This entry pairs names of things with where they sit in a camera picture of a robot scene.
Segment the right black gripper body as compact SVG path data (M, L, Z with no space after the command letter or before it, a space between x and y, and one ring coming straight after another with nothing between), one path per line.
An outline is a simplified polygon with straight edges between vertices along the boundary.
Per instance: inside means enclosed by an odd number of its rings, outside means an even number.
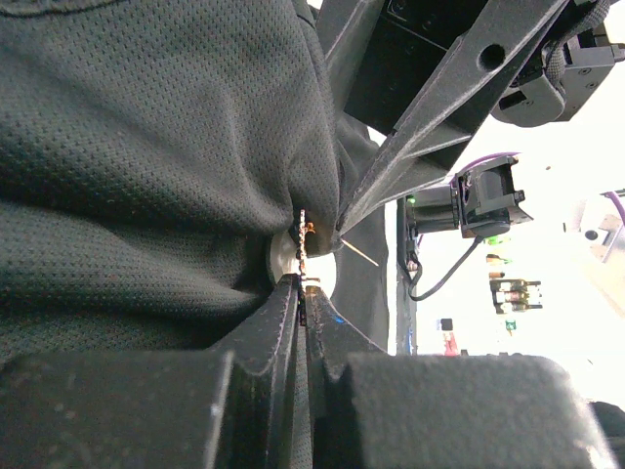
M362 59L346 112L389 134L482 1L388 1ZM570 1L492 111L521 128L570 120L618 63L624 46L604 27L608 1Z

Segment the black t-shirt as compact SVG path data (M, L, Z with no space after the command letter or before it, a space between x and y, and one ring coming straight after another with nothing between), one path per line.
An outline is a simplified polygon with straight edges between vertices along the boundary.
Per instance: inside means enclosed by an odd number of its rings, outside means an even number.
M304 1L1 5L1 358L210 347L376 151Z

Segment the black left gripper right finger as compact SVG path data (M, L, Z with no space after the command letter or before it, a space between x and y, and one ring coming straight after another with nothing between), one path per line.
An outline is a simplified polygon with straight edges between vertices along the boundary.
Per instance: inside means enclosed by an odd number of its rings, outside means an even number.
M391 356L305 293L316 468L616 468L590 406L533 356Z

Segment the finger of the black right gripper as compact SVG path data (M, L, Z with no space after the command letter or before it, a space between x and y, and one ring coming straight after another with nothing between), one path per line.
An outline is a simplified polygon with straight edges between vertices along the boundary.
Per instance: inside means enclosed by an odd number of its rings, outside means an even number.
M346 112L337 132L350 155L336 230L443 177L561 15L561 1L484 2L389 134Z
M383 5L383 0L327 0L321 4L315 28L338 111L345 108Z

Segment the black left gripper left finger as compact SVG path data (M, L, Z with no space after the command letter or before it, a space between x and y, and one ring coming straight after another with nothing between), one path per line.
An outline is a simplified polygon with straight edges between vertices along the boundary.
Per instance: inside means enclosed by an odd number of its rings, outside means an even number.
M285 468L299 279L204 351L57 353L1 373L5 468Z

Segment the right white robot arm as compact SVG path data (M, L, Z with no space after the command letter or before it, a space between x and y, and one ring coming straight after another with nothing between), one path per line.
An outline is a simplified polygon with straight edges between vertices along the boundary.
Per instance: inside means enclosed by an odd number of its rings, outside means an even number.
M404 199L421 233L499 235L527 220L513 160L455 170L488 116L570 119L624 48L606 1L325 1L315 19L339 114L382 133L341 204L345 233Z

